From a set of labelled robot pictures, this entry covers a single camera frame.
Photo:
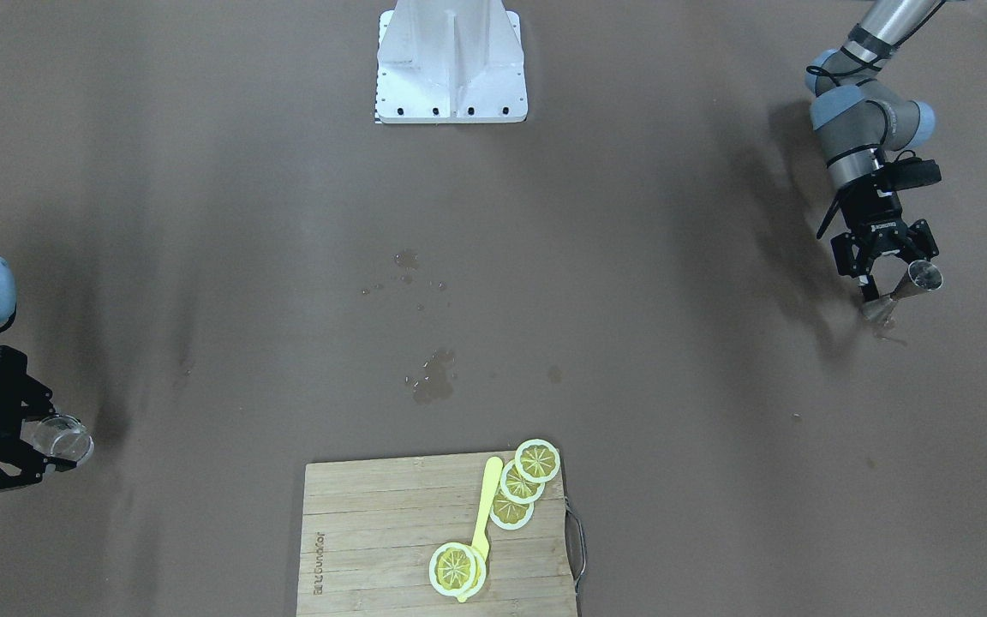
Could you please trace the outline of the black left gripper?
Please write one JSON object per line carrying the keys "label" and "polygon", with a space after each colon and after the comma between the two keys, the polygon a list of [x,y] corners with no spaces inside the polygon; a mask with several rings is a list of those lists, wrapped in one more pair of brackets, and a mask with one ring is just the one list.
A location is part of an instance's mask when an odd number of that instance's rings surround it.
{"label": "black left gripper", "polygon": [[931,261],[939,255],[927,221],[906,225],[900,192],[884,192],[878,186],[880,171],[862,176],[839,190],[830,207],[830,218],[841,213],[847,231],[831,239],[835,269],[840,276],[858,279],[862,302],[881,297],[872,273],[874,262],[885,255],[902,261]]}

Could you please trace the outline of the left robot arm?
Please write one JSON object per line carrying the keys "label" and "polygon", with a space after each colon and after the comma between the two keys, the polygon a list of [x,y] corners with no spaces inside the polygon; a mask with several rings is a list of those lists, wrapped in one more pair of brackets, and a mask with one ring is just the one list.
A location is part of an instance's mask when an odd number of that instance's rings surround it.
{"label": "left robot arm", "polygon": [[846,229],[831,241],[835,268],[857,281],[865,303],[880,300],[872,273],[877,259],[913,263],[939,254],[928,223],[906,223],[900,202],[902,191],[942,180],[936,161],[916,153],[935,133],[935,110],[894,93],[880,74],[941,7],[940,1],[877,1],[842,46],[805,71],[814,97],[811,126],[834,187],[817,235],[843,218]]}

